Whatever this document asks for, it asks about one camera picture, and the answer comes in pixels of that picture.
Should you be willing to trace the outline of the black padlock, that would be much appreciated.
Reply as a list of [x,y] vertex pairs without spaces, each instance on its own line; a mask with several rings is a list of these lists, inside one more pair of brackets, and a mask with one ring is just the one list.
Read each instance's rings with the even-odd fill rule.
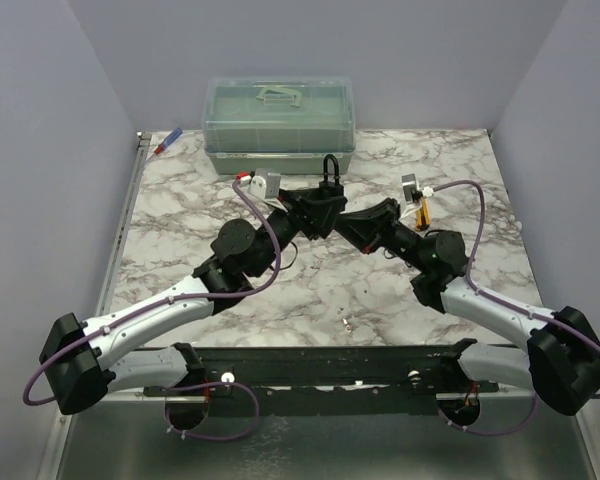
[[319,187],[332,195],[342,195],[344,192],[340,182],[339,161],[333,154],[327,154],[323,159],[323,179]]

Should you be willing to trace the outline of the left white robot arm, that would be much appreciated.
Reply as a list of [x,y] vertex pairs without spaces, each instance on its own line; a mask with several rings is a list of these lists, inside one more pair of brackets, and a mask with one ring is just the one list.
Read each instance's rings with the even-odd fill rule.
[[260,220],[259,228],[236,218],[211,244],[213,254],[175,286],[125,310],[80,321],[67,313],[54,321],[36,374],[47,379],[51,401],[65,415],[80,413],[112,391],[121,374],[115,364],[171,330],[229,309],[270,287],[281,269],[282,251],[298,233],[326,238],[347,199],[336,181],[282,190],[283,206],[264,216],[241,189],[232,188]]

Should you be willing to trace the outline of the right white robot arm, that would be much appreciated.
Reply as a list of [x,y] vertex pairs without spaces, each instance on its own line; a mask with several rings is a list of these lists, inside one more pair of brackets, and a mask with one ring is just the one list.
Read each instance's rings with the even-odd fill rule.
[[440,313],[486,328],[508,341],[498,347],[470,341],[440,367],[440,379],[460,392],[475,382],[534,392],[554,411],[573,416],[600,398],[600,341],[577,309],[533,307],[473,283],[460,233],[420,234],[399,219],[386,199],[339,216],[336,231],[363,254],[384,249],[418,270],[411,285],[418,301]]

